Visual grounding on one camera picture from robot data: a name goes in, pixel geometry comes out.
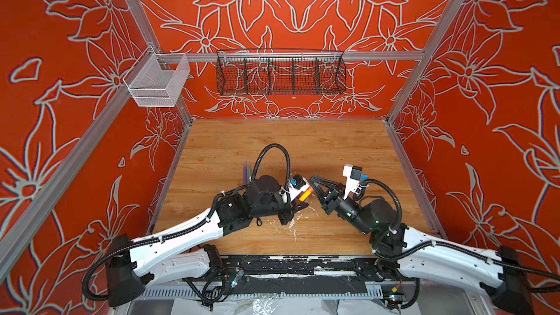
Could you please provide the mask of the orange marker pen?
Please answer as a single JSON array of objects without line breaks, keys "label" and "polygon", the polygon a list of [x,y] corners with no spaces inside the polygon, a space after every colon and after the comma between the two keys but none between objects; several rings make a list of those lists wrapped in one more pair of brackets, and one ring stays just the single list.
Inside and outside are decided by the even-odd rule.
[{"label": "orange marker pen", "polygon": [[305,202],[307,198],[313,193],[313,188],[308,188],[304,193],[302,193],[298,200],[301,202]]}]

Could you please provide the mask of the green marker pen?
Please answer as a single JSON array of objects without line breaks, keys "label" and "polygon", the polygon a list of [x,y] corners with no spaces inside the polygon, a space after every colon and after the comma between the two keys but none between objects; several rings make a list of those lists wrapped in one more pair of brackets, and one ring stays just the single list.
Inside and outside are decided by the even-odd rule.
[{"label": "green marker pen", "polygon": [[247,183],[249,184],[252,181],[252,166],[251,163],[246,164],[246,173],[247,173]]}]

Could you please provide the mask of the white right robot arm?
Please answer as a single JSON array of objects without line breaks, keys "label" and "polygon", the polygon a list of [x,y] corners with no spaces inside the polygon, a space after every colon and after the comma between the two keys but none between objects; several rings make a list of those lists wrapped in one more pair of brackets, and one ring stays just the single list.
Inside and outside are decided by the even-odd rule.
[{"label": "white right robot arm", "polygon": [[348,179],[345,185],[310,179],[326,214],[335,212],[361,234],[386,277],[425,279],[487,295],[510,314],[534,314],[530,285],[516,250],[478,249],[423,233],[402,222],[396,194],[376,179]]}]

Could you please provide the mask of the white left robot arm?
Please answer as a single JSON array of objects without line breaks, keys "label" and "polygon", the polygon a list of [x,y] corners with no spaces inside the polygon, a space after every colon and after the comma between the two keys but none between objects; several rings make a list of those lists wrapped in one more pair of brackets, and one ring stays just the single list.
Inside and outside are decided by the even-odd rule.
[{"label": "white left robot arm", "polygon": [[308,207],[312,188],[300,175],[281,186],[264,175],[247,185],[221,192],[209,209],[194,218],[150,236],[130,239],[123,234],[109,245],[105,261],[109,306],[118,307],[139,297],[162,279],[176,256],[205,242],[245,229],[263,217],[278,217],[282,225]]}]

